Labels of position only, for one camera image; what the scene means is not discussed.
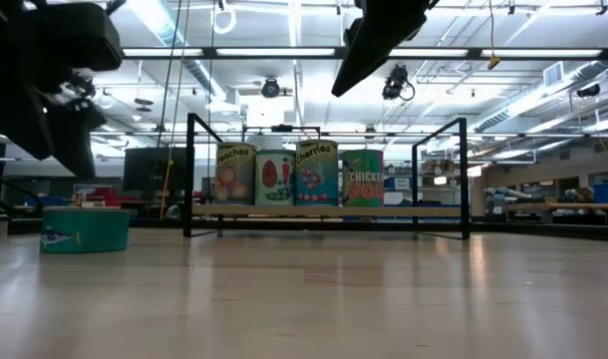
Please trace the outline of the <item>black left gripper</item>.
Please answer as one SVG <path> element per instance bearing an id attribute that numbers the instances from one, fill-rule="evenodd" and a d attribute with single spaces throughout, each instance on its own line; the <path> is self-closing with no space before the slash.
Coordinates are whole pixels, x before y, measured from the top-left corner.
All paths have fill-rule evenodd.
<path id="1" fill-rule="evenodd" d="M 0 1 L 0 134 L 37 160 L 53 152 L 82 179 L 96 175 L 91 131 L 107 122 L 84 99 L 96 88 L 82 71 L 109 72 L 122 64 L 112 16 L 123 6 L 124 0 Z M 39 94 L 56 95 L 65 87 L 82 98 L 51 106 L 48 125 Z"/>

